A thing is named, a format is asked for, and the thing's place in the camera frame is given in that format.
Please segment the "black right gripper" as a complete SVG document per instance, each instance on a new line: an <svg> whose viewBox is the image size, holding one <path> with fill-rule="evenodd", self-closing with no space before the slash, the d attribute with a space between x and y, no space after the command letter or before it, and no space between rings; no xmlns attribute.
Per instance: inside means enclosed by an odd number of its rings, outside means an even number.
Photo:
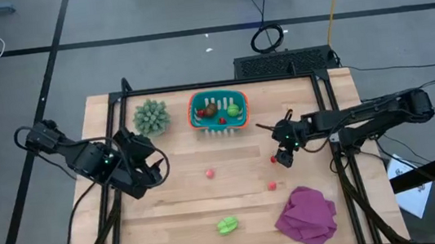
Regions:
<svg viewBox="0 0 435 244"><path fill-rule="evenodd" d="M301 129L304 127L300 122L282 119L275 126L265 126L256 123L255 126L265 130L273 131L274 139L278 142L278 149L275 154L275 160L286 168L291 168L293 164L293 151L298 152L299 149L304 149L306 145L305 139L301 138Z"/></svg>

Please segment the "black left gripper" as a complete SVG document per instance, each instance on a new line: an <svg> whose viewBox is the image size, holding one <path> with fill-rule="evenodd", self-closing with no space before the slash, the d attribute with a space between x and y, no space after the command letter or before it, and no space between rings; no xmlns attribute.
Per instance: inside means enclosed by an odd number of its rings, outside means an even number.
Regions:
<svg viewBox="0 0 435 244"><path fill-rule="evenodd" d="M137 136L125 127L120 129L120 135L122 135L122 147L128 157L151 155L152 147L147 138L142 135ZM115 168L111 175L112 186L134 199L141 199L147 193L148 185L164 181L165 177L162 176L159 168L162 162L163 159L159 159L152 166L145 165L143 172L135 171L132 175L122 167Z"/></svg>

